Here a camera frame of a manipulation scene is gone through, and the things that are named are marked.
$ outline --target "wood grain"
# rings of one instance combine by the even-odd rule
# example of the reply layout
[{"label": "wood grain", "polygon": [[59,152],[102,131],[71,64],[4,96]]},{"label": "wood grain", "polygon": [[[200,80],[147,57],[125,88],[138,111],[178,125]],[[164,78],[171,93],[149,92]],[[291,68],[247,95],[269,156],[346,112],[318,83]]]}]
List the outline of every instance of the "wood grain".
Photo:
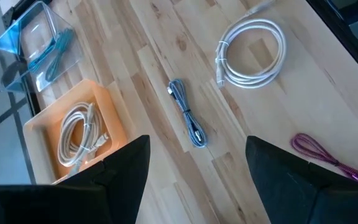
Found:
[{"label": "wood grain", "polygon": [[[277,22],[287,37],[287,59],[274,82],[257,90],[216,86],[217,41],[258,2],[53,1],[52,9],[75,28],[84,59],[40,101],[45,107],[90,78],[109,89],[130,140],[150,135],[138,223],[268,223],[245,159],[248,135],[300,156],[288,142],[305,132],[358,169],[358,64],[306,1],[279,0],[255,15]],[[269,33],[252,31],[234,41],[229,60],[256,72],[276,51]],[[191,109],[209,136],[204,149],[191,145],[166,92],[174,78],[184,80]]]}]

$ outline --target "blue cable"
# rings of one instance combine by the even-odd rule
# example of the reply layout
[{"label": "blue cable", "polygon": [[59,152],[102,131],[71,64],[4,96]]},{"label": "blue cable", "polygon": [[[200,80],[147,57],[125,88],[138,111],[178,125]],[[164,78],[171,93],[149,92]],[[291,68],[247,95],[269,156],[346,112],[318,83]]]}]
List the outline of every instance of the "blue cable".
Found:
[{"label": "blue cable", "polygon": [[49,53],[53,52],[54,50],[57,51],[55,59],[50,63],[45,72],[45,80],[48,82],[54,81],[56,79],[57,71],[59,68],[60,61],[62,59],[63,54],[67,50],[67,47],[70,45],[74,37],[74,31],[66,28],[63,30],[57,37],[57,40],[52,39],[45,49],[44,52],[32,62],[29,63],[29,70],[32,73],[37,72],[37,70],[41,67],[42,62],[48,57]]},{"label": "blue cable", "polygon": [[194,118],[186,98],[186,91],[183,82],[179,79],[172,80],[167,88],[169,94],[178,103],[185,118],[189,138],[196,147],[205,147],[208,143],[204,129]]}]

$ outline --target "wooden surface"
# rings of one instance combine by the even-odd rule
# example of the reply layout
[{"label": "wooden surface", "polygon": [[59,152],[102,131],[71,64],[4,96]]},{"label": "wooden surface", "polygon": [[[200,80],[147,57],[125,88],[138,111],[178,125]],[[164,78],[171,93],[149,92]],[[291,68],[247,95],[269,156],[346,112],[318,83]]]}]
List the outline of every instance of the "wooden surface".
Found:
[{"label": "wooden surface", "polygon": [[[294,153],[290,138],[308,133],[358,169],[358,64],[305,0],[278,0],[255,15],[277,22],[287,37],[287,59],[276,80],[257,90],[217,88],[216,44],[258,2],[53,1],[52,9],[74,26],[84,59],[44,91],[40,103],[44,108],[89,78],[111,92],[130,140],[150,135],[138,223],[268,223],[245,159],[248,135]],[[254,72],[276,50],[270,34],[252,31],[229,49],[229,61]],[[209,136],[207,148],[189,142],[166,91],[174,78],[185,81],[191,109]]]}]

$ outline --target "clear plastic bin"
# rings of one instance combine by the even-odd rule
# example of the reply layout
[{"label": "clear plastic bin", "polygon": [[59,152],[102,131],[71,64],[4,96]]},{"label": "clear plastic bin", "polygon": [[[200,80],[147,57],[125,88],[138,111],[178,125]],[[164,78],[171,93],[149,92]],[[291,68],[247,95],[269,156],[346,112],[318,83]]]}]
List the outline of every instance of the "clear plastic bin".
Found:
[{"label": "clear plastic bin", "polygon": [[[57,148],[62,119],[73,105],[79,102],[94,103],[102,116],[102,131],[108,141],[97,151],[95,158],[80,167],[80,171],[91,167],[127,144],[127,138],[107,89],[93,81],[83,80],[57,101],[45,108],[23,127],[24,139],[37,184],[57,183],[65,178],[72,167],[59,163]],[[74,128],[73,141],[81,142],[83,125]]]},{"label": "clear plastic bin", "polygon": [[74,28],[36,2],[0,36],[0,91],[40,92],[81,58]]}]

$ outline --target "cable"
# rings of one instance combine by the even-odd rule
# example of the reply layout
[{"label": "cable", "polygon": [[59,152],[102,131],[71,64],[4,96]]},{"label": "cable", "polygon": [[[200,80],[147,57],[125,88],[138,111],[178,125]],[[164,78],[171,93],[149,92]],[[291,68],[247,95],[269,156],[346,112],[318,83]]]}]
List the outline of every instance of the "cable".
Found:
[{"label": "cable", "polygon": [[299,133],[291,139],[291,146],[302,155],[332,164],[342,170],[349,178],[358,181],[358,170],[335,159],[323,146],[307,134]]},{"label": "cable", "polygon": [[206,134],[201,125],[194,118],[186,98],[186,91],[183,82],[179,79],[170,81],[167,87],[168,93],[178,103],[185,118],[189,138],[194,146],[205,147],[208,143]]},{"label": "cable", "polygon": [[[71,136],[77,122],[81,120],[84,121],[83,135],[81,144],[77,146],[72,143]],[[90,157],[94,157],[98,148],[108,140],[107,133],[99,136],[101,122],[100,112],[94,108],[94,104],[85,102],[77,103],[63,118],[60,126],[57,156],[63,166],[71,167],[75,165],[70,171],[69,176],[79,171],[83,159],[87,154]]]},{"label": "cable", "polygon": [[[267,19],[251,19],[247,17],[269,7],[274,1],[268,0],[248,10],[238,21],[227,28],[219,41],[216,49],[216,82],[218,87],[224,86],[224,78],[230,83],[241,88],[259,88],[270,83],[280,73],[287,54],[287,43],[281,28]],[[242,74],[233,69],[227,62],[227,50],[231,42],[242,32],[251,29],[263,29],[270,31],[277,40],[278,52],[273,62],[262,71],[255,74]]]},{"label": "cable", "polygon": [[70,45],[71,41],[74,37],[74,31],[66,28],[61,33],[59,33],[57,39],[52,39],[45,49],[44,52],[36,59],[29,63],[29,70],[32,73],[37,72],[37,70],[41,67],[42,62],[47,58],[49,53],[53,52],[55,49],[57,50],[56,57],[52,60],[52,62],[48,65],[47,71],[45,72],[45,80],[48,82],[54,81],[57,77],[57,71],[62,61],[62,56],[67,50],[67,47]]}]

